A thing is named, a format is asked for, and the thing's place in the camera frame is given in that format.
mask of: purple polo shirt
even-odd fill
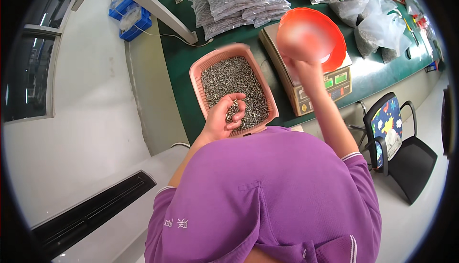
[[[238,263],[254,246],[283,262],[370,263],[381,240],[364,157],[281,127],[205,145],[153,209],[147,263]]]

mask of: white cable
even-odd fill
[[[120,15],[123,16],[123,14],[120,13],[120,12],[118,12],[116,8],[115,8],[114,10],[115,10],[117,13],[119,13]],[[139,27],[138,27],[137,25],[135,25],[135,24],[134,24],[134,26],[135,26],[137,29],[143,31],[144,33],[146,33],[146,34],[149,35],[149,36],[175,36],[175,35],[169,35],[169,34],[154,35],[154,34],[147,33],[146,31],[142,30],[141,28],[139,28]],[[187,44],[187,45],[189,45],[189,46],[192,46],[192,47],[204,47],[205,45],[210,44],[211,42],[213,42],[213,38],[212,38],[212,39],[210,39],[208,42],[206,42],[205,44],[198,46],[198,45],[192,45],[192,44],[190,44],[190,43],[185,42],[185,40],[183,40],[183,39],[182,39],[181,37],[179,37],[179,36],[175,36],[175,37],[178,38],[179,40],[181,40],[182,42],[184,42],[185,44]]]

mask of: office chair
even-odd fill
[[[416,111],[411,101],[402,106],[394,93],[388,93],[379,99],[368,112],[365,104],[359,101],[364,111],[364,125],[359,127],[347,124],[349,129],[362,131],[368,144],[362,151],[370,152],[369,170],[391,175],[402,188],[408,202],[413,204],[427,184],[437,161],[436,153],[422,140],[416,137]],[[405,106],[411,108],[415,134],[402,141],[402,117],[400,110]]]

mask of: green workbench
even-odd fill
[[[196,29],[196,17],[191,8],[191,2],[184,0],[179,4],[175,4],[174,0],[159,0],[166,6],[177,18],[179,18],[189,30],[196,30],[199,42],[197,45],[204,44],[204,31],[202,28]],[[372,94],[375,94],[396,82],[414,74],[416,71],[430,64],[436,53],[433,56],[427,52],[423,39],[418,30],[415,30],[417,39],[420,42],[419,47],[416,47],[415,41],[410,35],[408,29],[405,29],[405,35],[411,39],[411,55],[412,59],[408,60],[406,54],[394,59],[387,65],[384,65],[381,52],[370,55],[366,59],[362,59],[357,50],[353,28],[345,25],[336,14],[330,9],[328,4],[311,5],[309,0],[287,0],[291,3],[291,7],[310,7],[326,14],[340,28],[346,40],[347,52],[351,57],[353,65],[351,67],[352,87],[353,91],[343,99],[336,102],[338,108],[350,105],[361,99],[364,99]],[[399,5],[399,10],[409,25],[413,28],[414,23],[411,21],[411,16],[406,12],[403,5]],[[161,21],[158,20],[159,31],[161,34],[174,34],[174,32]],[[193,87],[190,81],[190,66],[203,55],[213,51],[215,48],[221,47],[232,42],[242,42],[250,45],[250,50],[255,56],[258,64],[261,66],[262,72],[271,88],[274,95],[279,117],[275,118],[269,125],[277,125],[283,127],[292,127],[302,122],[306,122],[315,118],[314,113],[309,113],[302,117],[296,117],[293,113],[290,101],[284,91],[279,76],[274,69],[274,66],[269,58],[264,46],[258,38],[258,33],[263,27],[254,29],[253,25],[242,26],[223,34],[215,36],[214,41],[204,47],[196,48],[185,45],[179,39],[174,37],[162,37],[164,58],[169,72],[169,78],[174,91],[175,101],[177,103],[183,126],[185,128],[190,144],[198,137],[204,127],[204,117],[196,99]]]

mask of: pink plastic basket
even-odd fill
[[[202,87],[201,83],[202,71],[221,60],[235,56],[242,56],[247,60],[247,62],[249,62],[250,67],[252,68],[258,82],[261,85],[261,88],[263,89],[263,93],[268,104],[269,115],[267,119],[255,125],[254,127],[239,131],[233,131],[230,135],[231,138],[240,137],[248,133],[254,134],[261,132],[266,128],[267,123],[271,122],[274,118],[279,116],[279,111],[277,109],[276,102],[274,101],[273,94],[271,93],[268,83],[266,82],[263,73],[261,72],[260,66],[253,57],[250,49],[248,49],[247,45],[245,44],[234,43],[224,47],[222,50],[215,50],[206,54],[202,58],[198,59],[190,68],[191,84],[195,90],[195,94],[204,118],[207,119],[207,114],[209,113],[210,109],[209,105],[207,104],[206,95],[204,94],[204,88]]]

